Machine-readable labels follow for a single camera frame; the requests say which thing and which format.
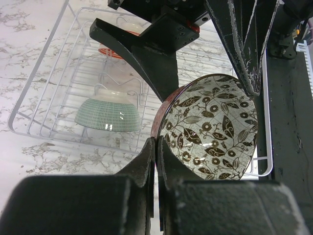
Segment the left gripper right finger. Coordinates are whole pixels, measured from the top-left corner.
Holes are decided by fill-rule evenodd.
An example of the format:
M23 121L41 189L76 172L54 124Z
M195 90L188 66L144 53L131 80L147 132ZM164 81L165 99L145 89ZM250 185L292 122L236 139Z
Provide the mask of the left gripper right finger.
M275 181L204 180L156 141L160 229L165 235L307 235L292 191Z

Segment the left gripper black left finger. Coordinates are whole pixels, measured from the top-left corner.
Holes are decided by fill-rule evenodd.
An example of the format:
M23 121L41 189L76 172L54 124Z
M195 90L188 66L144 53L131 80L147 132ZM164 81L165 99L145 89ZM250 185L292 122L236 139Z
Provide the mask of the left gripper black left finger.
M32 176L13 190L3 235L148 235L156 141L112 175Z

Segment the leaf patterned bowl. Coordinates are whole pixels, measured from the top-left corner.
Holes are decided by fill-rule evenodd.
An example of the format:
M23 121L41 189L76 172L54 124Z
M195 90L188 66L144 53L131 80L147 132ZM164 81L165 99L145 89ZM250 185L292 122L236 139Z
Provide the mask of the leaf patterned bowl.
M173 92L160 106L151 136L163 136L172 153L205 180L240 180L256 149L254 100L239 79L202 76Z

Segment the orange patterned bowl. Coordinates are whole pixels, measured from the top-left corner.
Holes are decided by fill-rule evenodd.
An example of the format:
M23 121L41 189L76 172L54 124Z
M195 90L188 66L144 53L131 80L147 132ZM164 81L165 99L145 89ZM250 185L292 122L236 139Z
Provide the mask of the orange patterned bowl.
M118 23L117 27L123 29L124 31L135 35L139 36L141 32L143 32L144 27L141 26L138 23L132 23L132 22L123 22L123 23ZM121 45L121 43L116 42L116 43L110 43L110 44L100 44L98 48L98 52L101 54L104 54L105 56L109 58L115 58L115 59L120 59L123 60L123 56L120 55L120 49L118 46Z

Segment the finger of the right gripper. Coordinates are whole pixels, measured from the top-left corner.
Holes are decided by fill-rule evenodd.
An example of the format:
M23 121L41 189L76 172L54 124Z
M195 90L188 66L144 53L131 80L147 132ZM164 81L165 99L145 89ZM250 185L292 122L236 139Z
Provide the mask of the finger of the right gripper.
M206 0L204 6L248 96L259 96L277 0Z

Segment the green glass bowl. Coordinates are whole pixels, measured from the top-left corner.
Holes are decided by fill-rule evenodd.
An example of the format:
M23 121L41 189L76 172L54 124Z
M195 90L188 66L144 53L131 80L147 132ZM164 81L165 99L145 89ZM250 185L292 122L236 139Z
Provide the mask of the green glass bowl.
M103 131L134 132L140 129L139 112L127 94L106 89L99 89L86 99L74 121L86 128Z

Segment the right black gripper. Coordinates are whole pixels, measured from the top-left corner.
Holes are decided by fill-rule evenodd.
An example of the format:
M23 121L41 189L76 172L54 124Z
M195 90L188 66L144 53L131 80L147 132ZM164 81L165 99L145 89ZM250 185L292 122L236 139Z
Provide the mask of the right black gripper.
M200 26L210 20L203 0L109 0L108 6L124 10L151 23L135 36L96 18L89 35L101 44L119 42L120 55L147 82L160 101L179 86L177 50L200 36ZM151 44L165 52L154 49Z

